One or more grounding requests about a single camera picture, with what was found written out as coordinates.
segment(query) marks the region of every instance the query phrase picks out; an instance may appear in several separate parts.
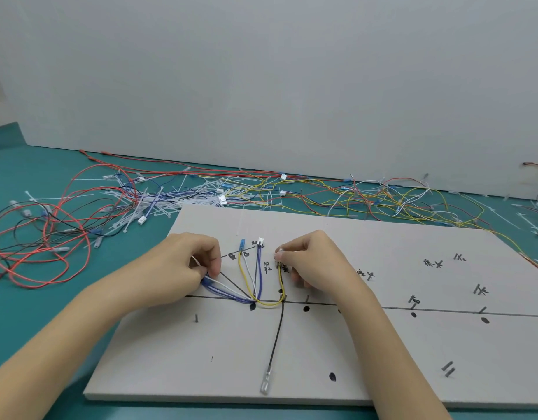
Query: chinese character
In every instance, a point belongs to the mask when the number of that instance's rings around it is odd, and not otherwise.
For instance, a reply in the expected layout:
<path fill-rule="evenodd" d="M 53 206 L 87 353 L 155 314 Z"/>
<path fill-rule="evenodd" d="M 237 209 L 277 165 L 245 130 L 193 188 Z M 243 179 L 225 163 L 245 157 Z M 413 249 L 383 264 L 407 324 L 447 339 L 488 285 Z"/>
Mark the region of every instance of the chinese character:
<path fill-rule="evenodd" d="M 473 294 L 477 294 L 478 296 L 480 295 L 484 295 L 484 296 L 487 296 L 487 286 L 483 286 L 483 288 L 481 289 L 481 285 L 480 284 L 477 284 L 477 287 L 475 287 L 475 290 L 473 291 Z"/>

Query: green table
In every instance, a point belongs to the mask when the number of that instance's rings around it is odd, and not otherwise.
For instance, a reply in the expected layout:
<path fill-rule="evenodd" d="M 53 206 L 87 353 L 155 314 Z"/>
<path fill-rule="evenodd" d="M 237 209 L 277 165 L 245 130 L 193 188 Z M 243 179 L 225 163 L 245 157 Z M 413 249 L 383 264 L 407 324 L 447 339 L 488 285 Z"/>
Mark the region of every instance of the green table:
<path fill-rule="evenodd" d="M 123 165 L 131 166 L 131 161 Z M 59 197 L 69 180 L 81 169 L 91 164 L 78 152 L 61 149 L 29 147 L 23 143 L 16 124 L 0 127 L 0 209 L 9 200 L 27 200 L 24 191 L 38 198 Z M 100 177 L 106 171 L 96 169 L 93 177 Z M 198 185 L 200 178 L 187 178 L 187 185 Z M 181 177 L 174 181 L 179 184 Z M 79 181 L 74 189 L 86 188 L 88 183 Z M 313 191 L 306 184 L 294 183 L 286 190 Z M 476 213 L 476 205 L 459 195 L 442 192 L 447 202 Z M 318 200 L 335 198 L 333 195 L 320 195 Z M 492 227 L 513 239 L 524 253 L 538 259 L 538 237 L 531 233 L 530 225 L 517 216 L 518 209 L 511 203 L 522 201 L 500 197 L 472 195 L 478 202 L 488 205 L 482 218 Z M 427 203 L 440 203 L 441 197 L 431 195 Z M 285 199 L 285 203 L 297 210 L 305 206 L 296 199 Z M 0 281 L 0 365 L 17 351 L 27 340 L 49 322 L 73 297 L 88 284 L 100 279 L 111 271 L 143 254 L 160 242 L 174 222 L 174 217 L 154 217 L 142 227 L 133 227 L 127 234 L 105 240 L 98 250 L 92 252 L 86 270 L 68 283 L 48 286 L 38 290 L 24 290 L 15 287 L 7 280 Z M 32 276 L 41 274 L 47 277 L 52 267 L 30 269 Z M 220 405 L 220 404 L 149 404 L 144 402 L 89 402 L 82 391 L 90 378 L 91 371 L 105 350 L 113 331 L 108 333 L 96 346 L 85 364 L 81 367 L 71 386 L 59 397 L 47 419 L 375 419 L 372 408 L 338 407 L 298 407 L 275 405 Z M 453 410 L 455 419 L 538 419 L 538 411 L 493 411 L 493 410 Z"/>

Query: person's left hand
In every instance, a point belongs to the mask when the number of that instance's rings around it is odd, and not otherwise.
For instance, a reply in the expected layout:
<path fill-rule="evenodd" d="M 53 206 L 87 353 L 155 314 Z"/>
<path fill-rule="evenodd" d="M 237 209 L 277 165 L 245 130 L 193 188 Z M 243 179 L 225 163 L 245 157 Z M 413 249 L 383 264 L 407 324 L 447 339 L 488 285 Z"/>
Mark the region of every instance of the person's left hand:
<path fill-rule="evenodd" d="M 191 258 L 194 256 L 201 266 Z M 193 292 L 208 272 L 216 278 L 221 266 L 214 237 L 170 234 L 158 245 L 93 286 L 124 313 L 175 302 Z"/>

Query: yellow wire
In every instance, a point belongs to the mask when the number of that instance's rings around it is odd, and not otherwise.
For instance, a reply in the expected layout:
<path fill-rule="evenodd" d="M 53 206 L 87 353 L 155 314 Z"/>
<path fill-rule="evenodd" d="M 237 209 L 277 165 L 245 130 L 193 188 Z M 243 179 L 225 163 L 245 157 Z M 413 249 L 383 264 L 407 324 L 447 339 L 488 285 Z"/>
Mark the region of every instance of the yellow wire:
<path fill-rule="evenodd" d="M 285 299 L 285 285 L 282 283 L 282 273 L 281 273 L 281 263 L 280 262 L 278 263 L 277 269 L 278 269 L 278 282 L 281 285 L 282 293 L 281 293 L 281 298 L 278 300 L 278 302 L 275 302 L 275 303 L 261 302 L 251 292 L 251 289 L 249 288 L 248 278 L 245 275 L 244 269 L 241 267 L 241 250 L 237 253 L 237 265 L 240 267 L 241 275 L 244 277 L 245 287 L 248 289 L 249 296 L 251 296 L 251 298 L 255 302 L 260 303 L 261 305 L 265 305 L 265 306 L 276 306 L 276 305 L 278 305 L 279 303 L 281 303 Z"/>

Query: clear connector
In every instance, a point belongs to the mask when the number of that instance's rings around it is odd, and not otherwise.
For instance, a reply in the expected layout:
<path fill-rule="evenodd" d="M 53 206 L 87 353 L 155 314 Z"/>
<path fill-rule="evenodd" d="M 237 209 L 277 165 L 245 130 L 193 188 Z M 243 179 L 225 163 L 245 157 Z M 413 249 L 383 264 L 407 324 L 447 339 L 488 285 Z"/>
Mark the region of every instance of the clear connector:
<path fill-rule="evenodd" d="M 259 389 L 259 392 L 261 392 L 263 395 L 268 395 L 270 384 L 271 384 L 271 366 L 268 366 L 267 371 L 265 372 L 265 375 L 263 376 L 263 382 L 261 383 L 261 388 Z"/>

